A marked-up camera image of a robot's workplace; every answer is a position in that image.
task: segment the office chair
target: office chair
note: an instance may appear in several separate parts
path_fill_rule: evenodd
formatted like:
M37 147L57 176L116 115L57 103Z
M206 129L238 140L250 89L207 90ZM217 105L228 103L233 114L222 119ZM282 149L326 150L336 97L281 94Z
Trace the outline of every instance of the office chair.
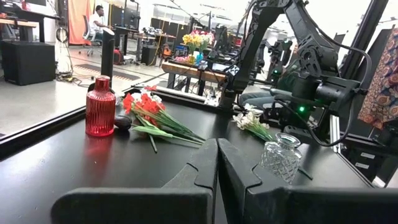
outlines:
M93 55L95 45L98 44L98 46L99 46L100 43L102 43L102 41L95 39L96 33L94 35L90 35L90 26L88 25L87 16L83 15L83 18L85 20L85 26L86 26L86 29L85 29L85 31L83 33L83 39L84 40L88 40L91 43L90 49L87 50L87 57L89 57L90 55Z

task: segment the black speaker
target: black speaker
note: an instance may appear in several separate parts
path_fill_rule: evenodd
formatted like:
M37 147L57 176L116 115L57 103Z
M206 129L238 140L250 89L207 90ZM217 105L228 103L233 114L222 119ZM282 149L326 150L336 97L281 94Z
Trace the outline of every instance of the black speaker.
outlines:
M2 41L4 79L29 85L55 79L55 48L41 42Z
M142 48L141 63L146 65L156 65L156 49L155 46L147 46Z

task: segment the glass jar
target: glass jar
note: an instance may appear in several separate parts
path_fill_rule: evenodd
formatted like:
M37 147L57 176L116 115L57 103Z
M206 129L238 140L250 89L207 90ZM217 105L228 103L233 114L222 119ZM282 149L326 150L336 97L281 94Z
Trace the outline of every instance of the glass jar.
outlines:
M261 155L260 166L291 184L300 165L302 154L297 148L300 141L289 134L277 133L277 142L267 142Z
M113 133L116 97L109 90L109 77L101 75L95 80L93 91L86 98L86 133L107 136Z

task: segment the patterned fabric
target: patterned fabric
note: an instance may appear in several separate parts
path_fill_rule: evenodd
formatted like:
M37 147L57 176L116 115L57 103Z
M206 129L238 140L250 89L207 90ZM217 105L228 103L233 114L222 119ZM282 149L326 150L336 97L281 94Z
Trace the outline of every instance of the patterned fabric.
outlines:
M358 119L382 129L398 118L398 29L392 30Z

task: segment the red glass vase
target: red glass vase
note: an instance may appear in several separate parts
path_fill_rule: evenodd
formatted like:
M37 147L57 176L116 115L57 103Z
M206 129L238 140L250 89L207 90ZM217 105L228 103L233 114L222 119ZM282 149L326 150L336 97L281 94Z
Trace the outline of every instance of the red glass vase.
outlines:
M116 97L109 91L109 77L101 75L95 80L93 91L87 93L86 133L107 136L113 133Z

